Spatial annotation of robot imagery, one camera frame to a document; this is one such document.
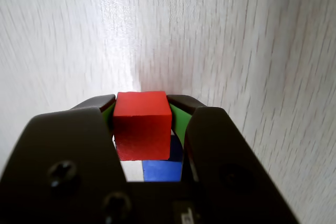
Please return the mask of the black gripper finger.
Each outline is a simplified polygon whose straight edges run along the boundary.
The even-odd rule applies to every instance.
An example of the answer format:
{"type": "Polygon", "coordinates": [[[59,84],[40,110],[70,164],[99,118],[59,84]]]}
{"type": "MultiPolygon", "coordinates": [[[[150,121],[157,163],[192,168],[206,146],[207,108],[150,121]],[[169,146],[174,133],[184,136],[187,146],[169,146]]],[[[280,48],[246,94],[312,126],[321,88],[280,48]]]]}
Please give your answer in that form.
{"type": "Polygon", "coordinates": [[[184,147],[198,183],[201,223],[297,223],[297,218],[226,111],[169,95],[191,116],[184,147]]]}
{"type": "Polygon", "coordinates": [[[104,113],[115,96],[41,114],[1,178],[1,223],[130,223],[131,201],[104,113]]]}

